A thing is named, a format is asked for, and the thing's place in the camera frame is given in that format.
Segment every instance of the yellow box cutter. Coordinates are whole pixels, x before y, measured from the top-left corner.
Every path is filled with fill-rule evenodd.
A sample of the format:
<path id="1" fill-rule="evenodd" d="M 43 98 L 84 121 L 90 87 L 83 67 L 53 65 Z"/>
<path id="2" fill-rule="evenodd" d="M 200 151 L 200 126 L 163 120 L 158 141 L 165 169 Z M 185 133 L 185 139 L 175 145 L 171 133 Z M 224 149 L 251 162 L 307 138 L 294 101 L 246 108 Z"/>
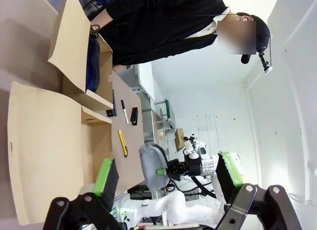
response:
<path id="1" fill-rule="evenodd" d="M 119 133 L 119 138 L 120 138 L 120 141 L 121 141 L 124 157 L 128 157 L 128 148 L 127 148 L 127 145 L 125 144 L 122 131 L 119 130 L 118 133 Z"/>

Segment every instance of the sleeve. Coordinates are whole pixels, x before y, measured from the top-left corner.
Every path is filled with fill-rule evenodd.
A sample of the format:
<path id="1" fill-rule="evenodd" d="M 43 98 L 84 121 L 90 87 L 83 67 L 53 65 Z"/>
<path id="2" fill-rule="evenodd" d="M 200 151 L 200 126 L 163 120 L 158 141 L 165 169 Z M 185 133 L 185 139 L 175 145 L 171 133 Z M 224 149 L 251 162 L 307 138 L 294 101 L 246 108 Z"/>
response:
<path id="1" fill-rule="evenodd" d="M 116 0 L 106 5 L 106 10 L 113 20 L 133 13 L 143 7 L 174 7 L 183 4 L 199 4 L 202 0 Z"/>

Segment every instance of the open cardboard box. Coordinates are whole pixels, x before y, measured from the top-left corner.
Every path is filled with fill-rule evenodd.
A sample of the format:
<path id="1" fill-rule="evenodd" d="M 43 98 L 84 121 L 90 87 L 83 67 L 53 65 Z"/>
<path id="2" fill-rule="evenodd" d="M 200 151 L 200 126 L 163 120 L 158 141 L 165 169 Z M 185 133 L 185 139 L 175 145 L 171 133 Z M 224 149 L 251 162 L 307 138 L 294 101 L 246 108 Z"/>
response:
<path id="1" fill-rule="evenodd" d="M 12 84 L 8 107 L 8 158 L 21 225 L 44 222 L 56 197 L 75 199 L 112 158 L 111 119 L 71 98 Z"/>
<path id="2" fill-rule="evenodd" d="M 94 110 L 113 109 L 112 50 L 99 36 L 100 84 L 94 93 L 86 90 L 88 38 L 91 24 L 79 0 L 63 0 L 53 32 L 49 62 L 65 76 L 63 94 Z"/>

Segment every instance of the table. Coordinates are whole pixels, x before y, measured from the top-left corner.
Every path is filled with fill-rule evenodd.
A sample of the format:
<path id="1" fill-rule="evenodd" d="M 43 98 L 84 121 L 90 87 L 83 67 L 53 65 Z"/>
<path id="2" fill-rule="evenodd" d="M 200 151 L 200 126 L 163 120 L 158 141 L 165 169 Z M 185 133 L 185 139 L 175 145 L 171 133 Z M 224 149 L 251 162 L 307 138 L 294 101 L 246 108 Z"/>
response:
<path id="1" fill-rule="evenodd" d="M 117 116 L 112 118 L 112 151 L 119 173 L 119 182 L 116 192 L 117 194 L 121 194 L 144 180 L 139 155 L 139 148 L 144 144 L 143 121 L 139 96 L 114 72 L 112 73 L 112 85 L 117 108 Z M 132 108 L 138 107 L 137 126 L 132 126 L 131 122 L 129 122 L 129 125 L 126 124 L 121 100 L 124 100 L 129 119 L 131 117 Z M 123 133 L 128 148 L 127 158 L 123 155 L 118 135 L 119 129 Z"/>

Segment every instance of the person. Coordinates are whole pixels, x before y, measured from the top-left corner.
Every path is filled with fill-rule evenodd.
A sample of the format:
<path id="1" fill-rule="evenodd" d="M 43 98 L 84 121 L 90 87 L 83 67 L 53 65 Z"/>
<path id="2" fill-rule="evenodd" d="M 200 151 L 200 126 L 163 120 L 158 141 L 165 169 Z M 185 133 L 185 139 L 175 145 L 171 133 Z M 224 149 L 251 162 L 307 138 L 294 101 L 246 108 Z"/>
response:
<path id="1" fill-rule="evenodd" d="M 223 0 L 115 0 L 88 18 L 113 50 L 115 72 L 204 48 L 220 33 L 243 47 L 241 61 L 248 63 L 270 34 L 259 17 L 233 13 Z M 250 21 L 255 25 L 246 26 Z"/>

